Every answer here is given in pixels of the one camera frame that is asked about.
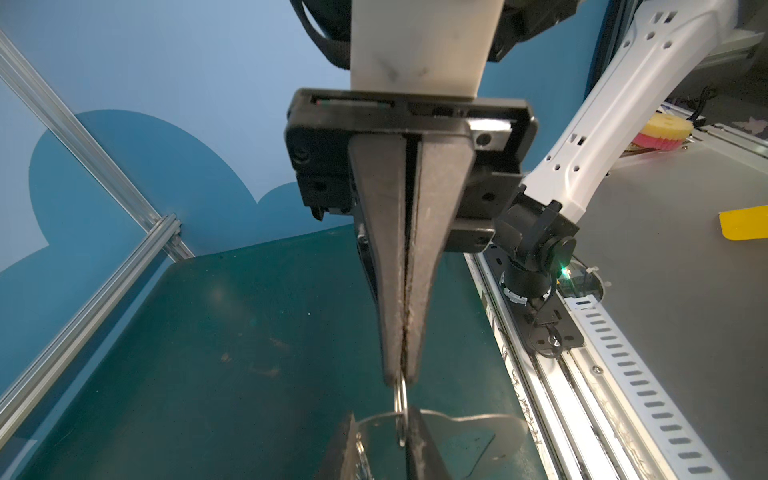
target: gray floor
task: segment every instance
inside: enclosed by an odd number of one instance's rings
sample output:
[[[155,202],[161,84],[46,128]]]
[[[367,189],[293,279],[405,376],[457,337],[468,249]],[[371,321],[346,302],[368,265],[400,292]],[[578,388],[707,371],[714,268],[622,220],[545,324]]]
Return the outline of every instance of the gray floor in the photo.
[[[702,146],[613,171],[576,254],[612,282],[606,310],[728,475],[763,479],[768,240],[726,240],[717,214],[768,204],[768,175]]]
[[[704,108],[708,124],[725,124],[768,140],[768,71],[749,71],[720,85],[716,92]]]

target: yellow sponge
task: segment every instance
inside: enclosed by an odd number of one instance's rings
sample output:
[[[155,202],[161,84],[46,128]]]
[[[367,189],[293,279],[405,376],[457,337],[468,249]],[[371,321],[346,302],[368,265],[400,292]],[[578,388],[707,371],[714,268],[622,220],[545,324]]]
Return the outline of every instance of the yellow sponge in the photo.
[[[694,124],[685,118],[655,113],[640,131],[643,135],[667,140],[685,140],[694,130]]]
[[[728,240],[768,238],[768,205],[723,212],[720,227]]]
[[[670,151],[682,145],[693,129],[694,124],[684,118],[657,112],[632,143],[644,148]]]

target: yellow object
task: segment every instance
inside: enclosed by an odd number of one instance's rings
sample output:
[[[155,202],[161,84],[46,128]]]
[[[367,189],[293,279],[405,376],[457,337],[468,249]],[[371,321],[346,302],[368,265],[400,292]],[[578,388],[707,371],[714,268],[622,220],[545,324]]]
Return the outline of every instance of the yellow object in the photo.
[[[640,131],[643,135],[667,140],[683,140],[694,130],[694,124],[685,118],[655,113]]]
[[[720,227],[728,240],[768,238],[768,205],[722,212]]]

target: white robotic arm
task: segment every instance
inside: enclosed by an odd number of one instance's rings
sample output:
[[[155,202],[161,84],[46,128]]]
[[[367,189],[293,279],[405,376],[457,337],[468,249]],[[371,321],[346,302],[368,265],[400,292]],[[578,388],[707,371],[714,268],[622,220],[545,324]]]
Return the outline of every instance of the white robotic arm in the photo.
[[[736,0],[646,0],[613,61],[541,163],[525,193],[576,223],[658,105],[736,24]]]

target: white perforated rail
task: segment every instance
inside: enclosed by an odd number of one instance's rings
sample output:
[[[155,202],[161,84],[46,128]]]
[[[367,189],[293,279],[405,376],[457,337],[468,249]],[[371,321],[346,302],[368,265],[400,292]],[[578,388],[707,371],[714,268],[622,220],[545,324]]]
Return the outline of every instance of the white perforated rail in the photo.
[[[727,480],[725,471],[602,305],[592,295],[565,302],[677,477]]]

